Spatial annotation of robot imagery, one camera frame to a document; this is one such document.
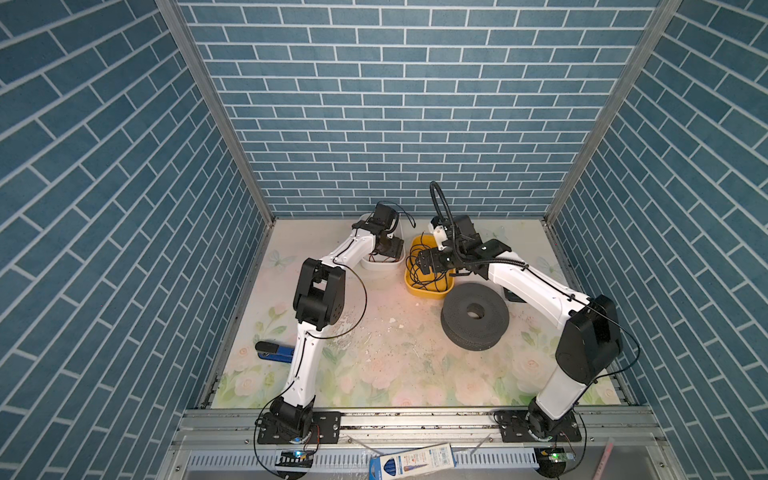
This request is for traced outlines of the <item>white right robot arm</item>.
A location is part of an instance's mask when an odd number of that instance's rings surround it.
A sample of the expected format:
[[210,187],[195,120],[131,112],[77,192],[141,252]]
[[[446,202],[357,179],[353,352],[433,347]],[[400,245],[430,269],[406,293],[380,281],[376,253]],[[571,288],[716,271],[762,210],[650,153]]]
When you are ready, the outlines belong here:
[[436,246],[417,256],[422,273],[476,274],[538,310],[560,333],[556,367],[528,407],[531,436],[549,441],[574,421],[573,407],[622,351],[614,302],[573,290],[530,266],[497,239],[484,242],[469,217],[437,215]]

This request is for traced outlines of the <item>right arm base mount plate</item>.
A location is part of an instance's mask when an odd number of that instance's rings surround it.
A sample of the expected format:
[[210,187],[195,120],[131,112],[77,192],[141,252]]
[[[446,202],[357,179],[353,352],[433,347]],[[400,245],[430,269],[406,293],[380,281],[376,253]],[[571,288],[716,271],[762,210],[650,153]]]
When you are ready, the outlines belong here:
[[502,409],[494,411],[491,418],[499,427],[504,443],[576,442],[583,439],[583,431],[573,411],[559,420],[551,420],[539,411]]

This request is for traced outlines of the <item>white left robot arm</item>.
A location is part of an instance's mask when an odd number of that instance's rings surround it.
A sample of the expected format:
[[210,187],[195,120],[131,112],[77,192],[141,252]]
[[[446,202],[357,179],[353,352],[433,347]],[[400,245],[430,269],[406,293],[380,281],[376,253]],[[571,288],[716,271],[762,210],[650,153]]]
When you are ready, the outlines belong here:
[[297,337],[286,386],[267,402],[263,425],[282,441],[301,443],[313,431],[313,407],[322,343],[336,339],[323,330],[335,325],[343,313],[346,275],[371,255],[400,259],[403,239],[397,235],[400,213],[389,201],[378,202],[372,213],[351,226],[346,240],[319,259],[306,259],[300,269],[293,298]]

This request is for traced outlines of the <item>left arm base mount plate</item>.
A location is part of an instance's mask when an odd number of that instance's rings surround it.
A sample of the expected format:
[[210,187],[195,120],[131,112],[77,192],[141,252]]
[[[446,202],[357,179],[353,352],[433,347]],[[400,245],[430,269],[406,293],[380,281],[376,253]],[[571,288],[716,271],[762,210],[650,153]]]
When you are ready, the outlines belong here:
[[340,411],[313,411],[301,419],[281,419],[271,412],[260,422],[256,442],[261,445],[337,444],[341,427]]

